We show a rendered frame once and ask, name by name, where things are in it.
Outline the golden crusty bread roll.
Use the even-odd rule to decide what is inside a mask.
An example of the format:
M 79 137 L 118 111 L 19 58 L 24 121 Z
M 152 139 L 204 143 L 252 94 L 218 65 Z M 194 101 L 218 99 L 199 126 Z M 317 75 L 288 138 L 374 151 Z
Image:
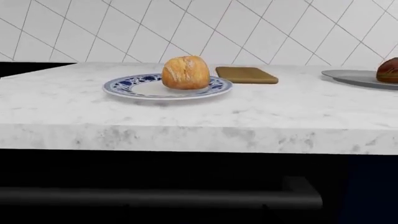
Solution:
M 162 84 L 170 89 L 198 90 L 209 85 L 210 71 L 199 56 L 175 57 L 166 61 L 161 78 Z

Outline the dark counter cabinet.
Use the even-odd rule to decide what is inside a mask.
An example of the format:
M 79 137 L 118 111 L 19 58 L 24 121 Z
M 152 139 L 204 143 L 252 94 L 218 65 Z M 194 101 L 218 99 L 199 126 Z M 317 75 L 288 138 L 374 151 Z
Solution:
M 278 192 L 284 177 L 322 208 L 0 205 L 0 224 L 398 224 L 398 156 L 0 151 L 0 187 Z

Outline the blue patterned white plate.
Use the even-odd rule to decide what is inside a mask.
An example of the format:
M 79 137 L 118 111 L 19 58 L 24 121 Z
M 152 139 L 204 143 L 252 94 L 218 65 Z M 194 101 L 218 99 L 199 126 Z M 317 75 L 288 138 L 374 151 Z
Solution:
M 102 86 L 105 93 L 134 100 L 194 100 L 223 95 L 233 88 L 233 84 L 223 78 L 211 76 L 204 89 L 177 90 L 162 83 L 161 74 L 141 74 L 110 80 Z

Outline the plain grey plate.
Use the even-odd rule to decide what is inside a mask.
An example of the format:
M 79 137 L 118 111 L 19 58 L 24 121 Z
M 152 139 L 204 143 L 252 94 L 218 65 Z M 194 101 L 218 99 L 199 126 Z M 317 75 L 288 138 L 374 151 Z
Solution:
M 322 75 L 336 82 L 371 89 L 398 91 L 398 83 L 383 83 L 376 79 L 376 71 L 371 70 L 324 70 Z

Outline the dark brown bread loaf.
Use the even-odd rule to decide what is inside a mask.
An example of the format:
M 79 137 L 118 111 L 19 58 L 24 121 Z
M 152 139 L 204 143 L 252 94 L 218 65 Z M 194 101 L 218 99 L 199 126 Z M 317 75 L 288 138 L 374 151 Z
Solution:
M 398 57 L 380 65 L 376 72 L 376 80 L 383 83 L 398 83 Z

